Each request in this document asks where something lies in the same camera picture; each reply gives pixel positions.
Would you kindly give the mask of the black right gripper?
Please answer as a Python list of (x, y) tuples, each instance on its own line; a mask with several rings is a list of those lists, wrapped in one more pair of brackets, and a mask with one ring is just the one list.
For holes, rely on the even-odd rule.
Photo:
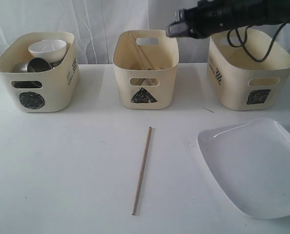
[(196, 7), (180, 9), (176, 21), (186, 21), (190, 38), (205, 39), (215, 33), (235, 29), (234, 0), (200, 0)]

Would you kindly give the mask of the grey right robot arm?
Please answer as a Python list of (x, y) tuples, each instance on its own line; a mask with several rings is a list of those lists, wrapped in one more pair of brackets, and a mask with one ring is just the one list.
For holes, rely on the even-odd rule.
[(205, 39), (245, 26), (290, 24), (290, 0), (200, 0), (181, 9), (168, 27), (169, 37)]

